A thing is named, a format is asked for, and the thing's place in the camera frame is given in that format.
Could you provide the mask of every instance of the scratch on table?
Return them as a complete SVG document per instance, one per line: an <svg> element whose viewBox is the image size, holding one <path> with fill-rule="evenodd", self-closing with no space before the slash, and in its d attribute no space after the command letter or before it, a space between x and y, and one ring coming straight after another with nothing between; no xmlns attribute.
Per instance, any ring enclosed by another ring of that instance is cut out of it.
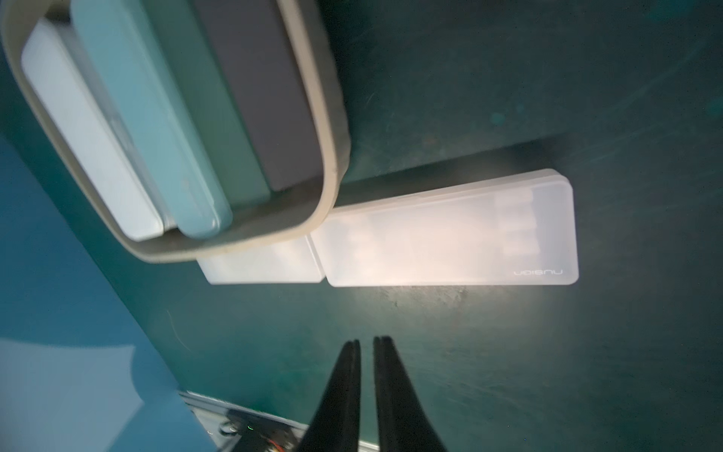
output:
<svg viewBox="0 0 723 452"><path fill-rule="evenodd" d="M669 202L667 204L654 205L643 210L638 210L633 213L635 216L639 215L653 215L656 213L667 212L670 210L677 210L680 208L692 208L697 207L708 202L714 201L716 204L719 202L718 197L723 195L723 188L711 190L710 192L701 193L691 199L686 199L680 202Z"/></svg>
<svg viewBox="0 0 723 452"><path fill-rule="evenodd" d="M467 386L471 390L469 394L473 400L479 400L480 396L489 396L493 399L506 403L508 406L517 409L520 413L524 413L530 417L534 417L535 408L533 404L530 404L529 402L521 403L520 401L515 400L513 397L504 394L502 391L495 390L489 386L482 387L480 385L474 385L470 383L465 383L465 386ZM453 389L455 391L459 391L458 385L455 385Z"/></svg>
<svg viewBox="0 0 723 452"><path fill-rule="evenodd" d="M640 129L633 130L632 132L626 132L622 133L620 135L617 135L613 138L609 138L608 140L602 140L598 141L592 145L583 146L582 148L579 148L571 153L569 153L566 158L575 158L580 156L581 154L590 153L592 151L598 151L601 149L610 148L613 145L620 145L621 143L625 143L627 141L634 140L636 138L639 138L640 136L647 134L648 132L652 132L653 130L662 127L664 125L670 124L671 121L659 121L655 124L648 125L646 127L641 127Z"/></svg>
<svg viewBox="0 0 723 452"><path fill-rule="evenodd" d="M700 39L693 48L680 60L678 60L675 64L673 64L668 70L662 72L661 74L658 74L656 77L653 77L652 80L647 82L645 85L641 86L637 90L633 91L630 95L627 95L624 97L620 102L616 103L612 107L610 107L606 114L603 114L600 118L598 118L597 121L595 121L593 124L602 121L605 119L606 116L609 116L610 114L613 114L615 112L624 111L629 106L633 105L638 99L645 96L652 88L654 88L656 85L660 84L661 82L665 81L672 75L674 75L676 72L680 71L690 60L696 58L700 52L706 47L706 44L708 43L708 40L706 39Z"/></svg>
<svg viewBox="0 0 723 452"><path fill-rule="evenodd" d="M367 103L364 104L364 107L365 107L365 108L369 106L369 102L371 102L372 99L374 98L374 96L376 96L376 95L377 95L377 92L374 91L374 92L372 93L372 95L369 96L369 98L367 99Z"/></svg>
<svg viewBox="0 0 723 452"><path fill-rule="evenodd" d="M389 119L387 120L387 126L385 128L385 132L389 132L389 126L392 125L392 119L394 118L394 112L389 115Z"/></svg>
<svg viewBox="0 0 723 452"><path fill-rule="evenodd" d="M171 311L166 310L166 313L168 314L168 319L171 321L171 329L174 331L174 335L176 336L176 339L179 340L179 342L181 343L181 345L184 346L184 347L186 348L186 350L188 350L188 351L190 351L191 353L193 353L193 350L189 349L188 346L187 346L186 344L184 344L184 342L183 342L183 341L181 340L181 338L179 337L179 334L178 334L178 332L176 331L176 326L174 325L174 318L171 316Z"/></svg>
<svg viewBox="0 0 723 452"><path fill-rule="evenodd" d="M655 138L651 138L649 145L655 145L655 144L657 144L658 142L662 141L663 139L668 138L668 137L670 137L670 136L673 136L673 135L675 135L675 134L677 134L677 133L678 133L678 131L675 130L675 129L672 130L672 131L670 131L670 132L665 132L665 133L663 133L663 134L661 134L661 135L659 135L659 136L657 136L657 137L655 137ZM610 157L613 157L613 156L615 156L615 155L618 155L618 154L620 154L621 152L623 152L624 150L625 150L625 149L624 149L623 147L620 147L620 146L619 146L619 147L615 148L614 150L611 150L611 151L609 151L609 152L607 152L607 153L603 153L603 154L600 154L600 155L598 155L598 156L596 156L596 157L594 157L594 158L588 159L588 160L587 160L587 163L590 163L590 164L598 163L598 162L603 161L603 160L605 160L605 159L607 159L607 158L610 158Z"/></svg>
<svg viewBox="0 0 723 452"><path fill-rule="evenodd" d="M334 367L333 362L321 362L319 364L314 364L307 367L296 367L289 370L281 370L277 372L275 375L277 377L281 375L295 375L295 374L305 374L305 373L322 373L326 374L326 372L329 372L329 369Z"/></svg>
<svg viewBox="0 0 723 452"><path fill-rule="evenodd" d="M358 35L353 37L348 41L349 44L354 44L355 42L362 40L364 37L366 37L369 33L371 33L374 30L374 27L369 27L366 30L360 32Z"/></svg>

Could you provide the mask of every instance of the blue wall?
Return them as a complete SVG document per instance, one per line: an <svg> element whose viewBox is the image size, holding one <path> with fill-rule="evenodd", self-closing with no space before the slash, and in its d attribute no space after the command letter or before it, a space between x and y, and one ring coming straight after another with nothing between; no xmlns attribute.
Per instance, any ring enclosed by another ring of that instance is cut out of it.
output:
<svg viewBox="0 0 723 452"><path fill-rule="evenodd" d="M0 137L0 451L213 451L177 383Z"/></svg>

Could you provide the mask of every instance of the white box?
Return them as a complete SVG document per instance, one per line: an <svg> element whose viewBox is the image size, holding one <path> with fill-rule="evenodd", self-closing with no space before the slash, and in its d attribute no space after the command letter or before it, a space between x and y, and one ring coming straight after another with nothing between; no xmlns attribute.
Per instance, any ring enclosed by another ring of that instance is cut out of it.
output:
<svg viewBox="0 0 723 452"><path fill-rule="evenodd" d="M311 237L198 260L211 284L318 283L324 270Z"/></svg>
<svg viewBox="0 0 723 452"><path fill-rule="evenodd" d="M160 236L173 221L140 181L126 154L135 149L90 64L78 61L82 52L70 25L41 18L22 50L22 70L121 230L135 241Z"/></svg>

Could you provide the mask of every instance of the wire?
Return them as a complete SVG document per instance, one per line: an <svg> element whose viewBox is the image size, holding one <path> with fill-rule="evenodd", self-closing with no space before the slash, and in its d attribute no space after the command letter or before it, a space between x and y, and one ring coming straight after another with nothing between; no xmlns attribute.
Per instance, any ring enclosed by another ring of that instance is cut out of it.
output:
<svg viewBox="0 0 723 452"><path fill-rule="evenodd" d="M271 444L278 450L278 452L286 452L286 451L283 449L283 447L281 447L280 445L278 445L278 444L276 443L276 441L272 440L271 438L266 438L266 441L268 441L269 443L271 443Z"/></svg>

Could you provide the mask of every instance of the beige plastic tray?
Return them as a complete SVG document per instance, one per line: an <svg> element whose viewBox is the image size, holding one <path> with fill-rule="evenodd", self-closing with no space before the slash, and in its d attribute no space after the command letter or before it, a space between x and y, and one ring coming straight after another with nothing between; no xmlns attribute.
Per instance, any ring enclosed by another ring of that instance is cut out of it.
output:
<svg viewBox="0 0 723 452"><path fill-rule="evenodd" d="M275 195L256 208L234 211L231 226L213 238L194 240L173 230L144 242L134 242L121 231L20 66L22 48L38 19L46 15L67 16L69 4L70 0L3 0L0 37L10 69L35 117L90 204L128 251L149 263L196 260L296 239L321 225L334 206L348 167L350 142L334 59L314 0L278 0L278 6L309 99L322 151L322 180Z"/></svg>

